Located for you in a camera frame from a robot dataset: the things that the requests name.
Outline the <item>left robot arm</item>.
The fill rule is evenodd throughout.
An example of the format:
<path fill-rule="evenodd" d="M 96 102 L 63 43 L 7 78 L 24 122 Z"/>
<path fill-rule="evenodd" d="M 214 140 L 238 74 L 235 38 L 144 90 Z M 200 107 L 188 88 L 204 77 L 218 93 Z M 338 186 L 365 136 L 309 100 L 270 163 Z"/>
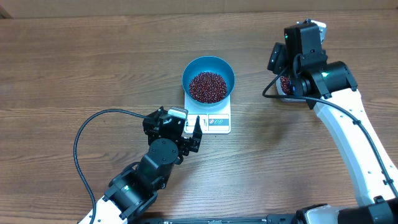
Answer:
<path fill-rule="evenodd" d="M 139 162 L 126 166 L 113 178 L 104 195 L 96 200 L 87 188 L 92 209 L 82 223 L 129 223 L 139 218 L 157 199 L 158 191 L 167 186 L 172 169 L 190 152 L 198 152 L 202 137 L 199 120 L 187 138 L 183 130 L 188 110 L 163 107 L 141 116 L 149 150 Z"/>

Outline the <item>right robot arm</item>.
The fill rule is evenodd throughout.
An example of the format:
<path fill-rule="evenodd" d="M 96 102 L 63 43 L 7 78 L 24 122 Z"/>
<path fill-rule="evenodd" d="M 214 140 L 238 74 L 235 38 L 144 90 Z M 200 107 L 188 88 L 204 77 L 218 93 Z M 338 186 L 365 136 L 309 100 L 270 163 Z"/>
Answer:
<path fill-rule="evenodd" d="M 275 99 L 306 102 L 331 134 L 353 183 L 357 207 L 318 204 L 301 208 L 292 223 L 397 223 L 397 167 L 365 112 L 358 83 L 348 66 L 328 63 L 322 48 L 326 24 L 311 19 L 284 29 L 268 70 L 289 78 L 290 93 Z"/>

